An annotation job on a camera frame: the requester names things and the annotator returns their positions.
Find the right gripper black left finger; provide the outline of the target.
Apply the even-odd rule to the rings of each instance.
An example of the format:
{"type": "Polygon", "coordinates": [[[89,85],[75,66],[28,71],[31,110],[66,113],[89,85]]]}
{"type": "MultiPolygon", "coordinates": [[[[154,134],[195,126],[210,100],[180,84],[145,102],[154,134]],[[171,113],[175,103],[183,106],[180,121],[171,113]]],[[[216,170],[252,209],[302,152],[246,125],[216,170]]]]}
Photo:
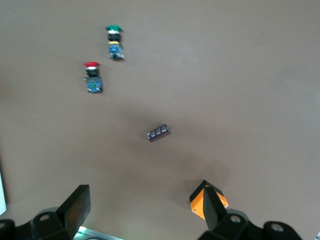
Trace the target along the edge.
{"type": "Polygon", "coordinates": [[[34,240],[72,240],[91,210],[90,186],[79,185],[55,211],[38,214],[30,222],[34,240]]]}

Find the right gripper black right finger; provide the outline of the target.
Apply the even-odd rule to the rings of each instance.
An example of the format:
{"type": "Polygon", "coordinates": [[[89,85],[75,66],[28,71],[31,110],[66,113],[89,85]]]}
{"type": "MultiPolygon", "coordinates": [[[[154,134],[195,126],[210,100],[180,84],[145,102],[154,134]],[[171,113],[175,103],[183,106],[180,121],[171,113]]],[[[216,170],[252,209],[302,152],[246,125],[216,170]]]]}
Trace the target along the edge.
{"type": "Polygon", "coordinates": [[[248,216],[236,209],[225,209],[211,187],[204,188],[203,212],[208,231],[200,240],[261,240],[263,230],[251,223],[248,216]]]}

